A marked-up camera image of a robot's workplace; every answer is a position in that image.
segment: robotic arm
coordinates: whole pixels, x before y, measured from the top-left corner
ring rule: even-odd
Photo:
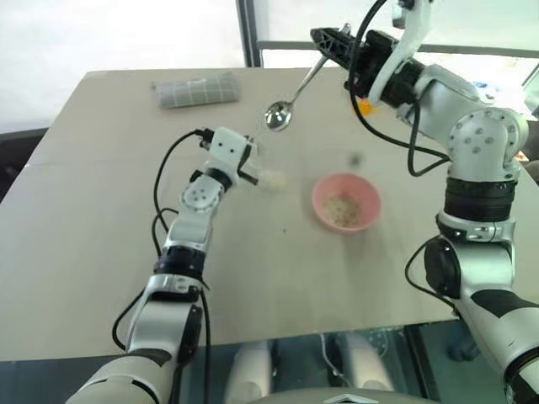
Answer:
[[[195,353],[211,218],[240,178],[257,182],[242,171],[251,152],[248,138],[225,128],[200,134],[210,158],[180,196],[179,215],[132,317],[127,352],[99,369],[68,404],[168,403],[174,373]]]
[[[527,123],[515,111],[484,104],[473,85],[453,73],[411,58],[420,43],[414,38],[426,34],[430,0],[403,3],[409,6],[404,43],[370,31],[357,66],[350,35],[313,29],[311,36],[325,56],[353,69],[355,80],[346,86],[355,95],[389,104],[410,125],[420,116],[419,132],[446,150],[451,159],[446,202],[436,216],[440,236],[424,253],[427,281],[451,299],[503,377],[508,401],[537,402],[539,305],[511,289],[515,219],[510,209],[520,173],[514,155],[526,142]]]

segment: metal spoon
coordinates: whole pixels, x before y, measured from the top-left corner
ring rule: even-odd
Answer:
[[[339,31],[344,32],[345,34],[350,33],[350,24],[343,25]],[[276,103],[271,104],[264,114],[264,120],[266,126],[270,128],[273,132],[279,132],[284,130],[292,120],[292,111],[294,109],[294,102],[302,93],[303,89],[311,82],[312,78],[320,71],[324,63],[328,61],[326,56],[322,56],[316,65],[312,67],[309,73],[305,76],[300,87],[296,90],[296,93],[292,97],[291,101],[277,101]]]

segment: spoon bowl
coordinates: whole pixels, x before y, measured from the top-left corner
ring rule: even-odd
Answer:
[[[277,101],[271,104],[264,114],[268,128],[275,132],[285,129],[292,119],[293,108],[293,103],[287,101]]]

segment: beige tabletop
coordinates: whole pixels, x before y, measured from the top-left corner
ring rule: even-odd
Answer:
[[[279,134],[264,133],[261,114],[293,93],[304,69],[233,71],[242,89],[236,104],[157,107],[152,82],[214,72],[92,72],[80,82],[0,205],[0,360],[118,353],[110,327],[156,260],[150,221],[158,164],[196,127],[261,136],[264,156],[256,163],[286,179],[281,189],[242,184],[214,220],[205,268],[214,343],[451,318],[403,276],[408,257],[437,233],[446,170],[410,177],[405,150],[357,122],[337,68],[323,69]],[[389,109],[370,120],[408,136]],[[357,153],[361,165],[351,168]],[[176,206],[205,156],[194,140],[175,152],[163,177],[163,206]],[[427,161],[418,156],[418,167]],[[316,221],[310,193],[319,177],[350,169],[378,187],[382,217],[367,231],[341,236]],[[529,300],[539,300],[538,197],[523,172],[513,208],[515,286]],[[422,260],[413,277],[424,282]]]

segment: pink bowl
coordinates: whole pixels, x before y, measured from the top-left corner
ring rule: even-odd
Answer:
[[[345,197],[359,207],[360,219],[351,227],[335,225],[323,212],[324,202],[334,196]],[[366,229],[380,217],[382,202],[378,191],[362,177],[349,173],[338,173],[321,178],[312,190],[312,206],[322,223],[333,231],[354,233]]]

